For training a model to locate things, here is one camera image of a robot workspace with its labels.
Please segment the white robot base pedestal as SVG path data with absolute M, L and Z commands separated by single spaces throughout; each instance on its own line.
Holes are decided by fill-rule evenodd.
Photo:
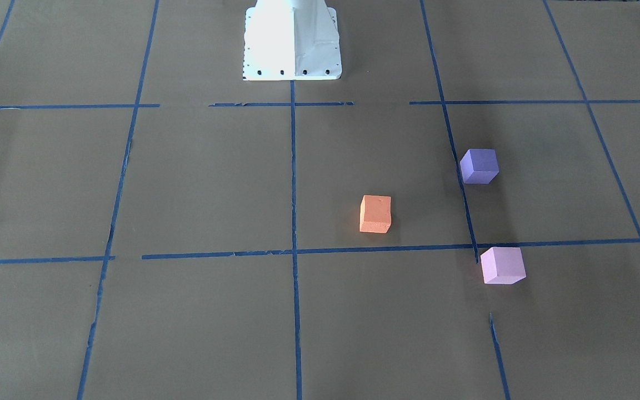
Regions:
M 244 81 L 326 81 L 343 73 L 338 15 L 325 1 L 257 1 L 244 16 Z

